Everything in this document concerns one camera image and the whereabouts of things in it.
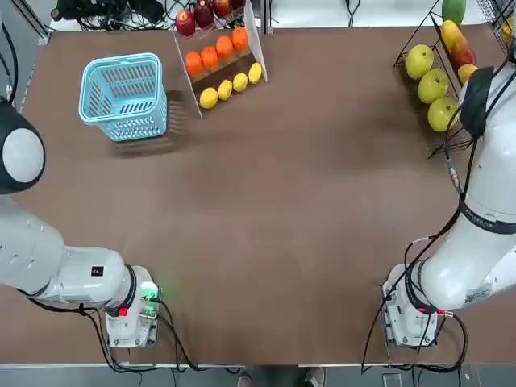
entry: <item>apple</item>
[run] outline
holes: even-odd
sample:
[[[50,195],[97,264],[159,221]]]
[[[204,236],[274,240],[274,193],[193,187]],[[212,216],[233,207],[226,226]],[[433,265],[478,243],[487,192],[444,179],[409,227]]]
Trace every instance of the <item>apple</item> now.
[[[231,6],[234,10],[242,8],[245,5],[245,0],[231,0]]]
[[[453,46],[451,50],[451,58],[457,67],[462,65],[474,65],[475,64],[475,54],[472,49],[469,47],[468,41],[466,38],[461,36]]]
[[[428,109],[428,123],[434,131],[446,131],[450,119],[457,110],[457,101],[449,97],[436,99]],[[457,114],[453,119],[450,127],[455,125],[459,120]]]
[[[434,64],[434,52],[424,44],[414,46],[405,60],[405,69],[412,79],[421,79]]]
[[[176,29],[181,35],[190,36],[195,32],[194,14],[189,10],[180,10],[176,15]]]
[[[231,10],[229,0],[213,0],[213,11],[219,18],[223,18]]]
[[[418,96],[421,102],[431,104],[448,92],[448,78],[441,69],[432,69],[419,81]]]
[[[206,28],[213,24],[213,10],[210,0],[197,0],[193,14],[195,22],[200,28]]]

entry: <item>table surface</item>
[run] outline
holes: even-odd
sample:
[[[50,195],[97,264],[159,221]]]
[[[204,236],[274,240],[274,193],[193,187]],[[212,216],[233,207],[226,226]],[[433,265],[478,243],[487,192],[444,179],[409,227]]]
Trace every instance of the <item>table surface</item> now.
[[[94,58],[154,52],[165,89],[182,95],[173,37],[53,34],[23,108],[48,163],[16,200],[68,245],[112,248],[148,268],[194,362],[359,363],[379,285],[405,246],[436,232],[456,206],[443,159],[426,160],[426,129],[392,69],[412,31],[278,31],[263,39],[268,84],[130,146],[79,119],[82,70]],[[501,61],[488,27],[464,31],[480,65]],[[456,155],[462,171],[465,157]],[[509,292],[460,312],[468,362],[516,361],[515,303]],[[0,306],[0,362],[102,362],[87,319],[38,310],[7,288]],[[460,336],[448,325],[420,360],[455,361]],[[171,364],[166,336],[120,359]],[[368,361],[386,361],[379,325]]]

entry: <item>blue plastic basket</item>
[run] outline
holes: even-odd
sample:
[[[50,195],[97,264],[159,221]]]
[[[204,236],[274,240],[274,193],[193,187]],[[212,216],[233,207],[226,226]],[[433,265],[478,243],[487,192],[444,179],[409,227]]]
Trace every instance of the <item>blue plastic basket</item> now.
[[[82,74],[79,115],[113,141],[163,135],[167,98],[161,62],[151,53],[90,62]]]

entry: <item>floor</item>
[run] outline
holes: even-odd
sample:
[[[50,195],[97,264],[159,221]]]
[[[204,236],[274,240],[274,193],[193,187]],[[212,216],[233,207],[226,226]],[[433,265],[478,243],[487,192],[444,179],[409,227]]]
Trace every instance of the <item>floor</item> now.
[[[267,367],[250,368],[247,370],[254,381],[255,387],[296,387],[302,380],[306,368],[297,367]],[[399,374],[387,378],[385,375]],[[415,372],[417,384],[419,371]],[[477,365],[464,366],[461,372],[463,387],[510,387],[516,380],[516,366],[512,365]],[[25,368],[0,369],[2,387],[165,387],[173,384],[172,373],[164,368],[155,372],[145,373],[139,385],[139,375],[118,375],[107,367],[66,367],[66,368]],[[177,387],[236,387],[238,377],[230,375],[223,368],[212,368],[205,372],[187,371],[176,376]],[[327,368],[327,387],[411,387],[413,385],[411,372],[391,371],[381,367],[371,368],[360,375],[359,367]],[[424,372],[419,386],[456,387],[459,385],[457,372],[448,375],[438,375]]]

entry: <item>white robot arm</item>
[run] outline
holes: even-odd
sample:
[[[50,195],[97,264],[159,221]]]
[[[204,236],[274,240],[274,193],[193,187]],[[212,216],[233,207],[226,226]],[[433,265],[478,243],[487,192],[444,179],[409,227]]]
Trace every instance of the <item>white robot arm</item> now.
[[[31,188],[43,174],[45,151],[37,130],[0,102],[0,194]],[[111,347],[156,342],[159,290],[145,268],[123,263],[105,248],[65,246],[60,233],[0,197],[0,284],[53,306],[86,304],[106,312]]]
[[[493,78],[487,106],[514,72],[516,68],[507,64]],[[467,88],[465,85],[461,100]],[[516,81],[509,83],[485,121],[485,143],[464,201],[491,222],[516,223],[515,101]],[[516,234],[487,231],[461,213],[440,249],[416,263],[407,281],[400,281],[387,297],[387,340],[398,346],[432,345],[437,311],[461,309],[510,288],[516,283],[515,246]],[[404,264],[393,269],[382,287],[384,296],[404,272]]]

